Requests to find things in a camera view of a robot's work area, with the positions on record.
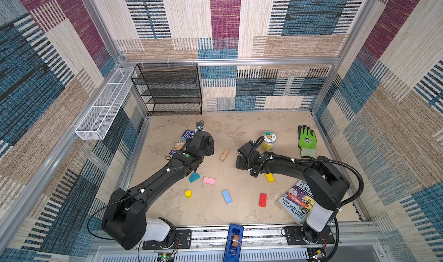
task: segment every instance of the yellow block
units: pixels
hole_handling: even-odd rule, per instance
[[[271,173],[266,173],[265,175],[268,179],[268,182],[274,182],[274,176]]]
[[[192,198],[192,192],[191,192],[191,190],[186,190],[186,191],[185,191],[185,196],[186,196],[188,199]]]

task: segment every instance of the jar lid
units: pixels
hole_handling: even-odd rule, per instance
[[[263,137],[264,137],[264,141],[266,143],[273,143],[273,142],[275,142],[277,140],[277,137],[276,137],[275,133],[272,132],[272,131],[264,132],[263,133]]]

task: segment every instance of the wire mesh basket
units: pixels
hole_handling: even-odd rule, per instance
[[[134,68],[115,71],[75,130],[82,140],[104,139],[132,86],[131,79],[136,77]]]
[[[132,82],[152,115],[201,115],[196,63],[138,64]]]

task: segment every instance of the round container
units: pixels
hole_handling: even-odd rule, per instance
[[[260,145],[262,150],[269,151],[272,149],[272,146],[275,144],[277,137],[274,132],[266,131],[263,133],[264,141]]]
[[[191,192],[191,190],[186,190],[186,191],[185,191],[185,196],[186,196],[188,199],[192,198],[192,192]]]

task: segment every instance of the glove cuff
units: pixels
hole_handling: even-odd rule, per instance
[[[316,149],[308,149],[308,148],[302,148],[302,151],[300,152],[302,158],[317,158],[317,150]]]

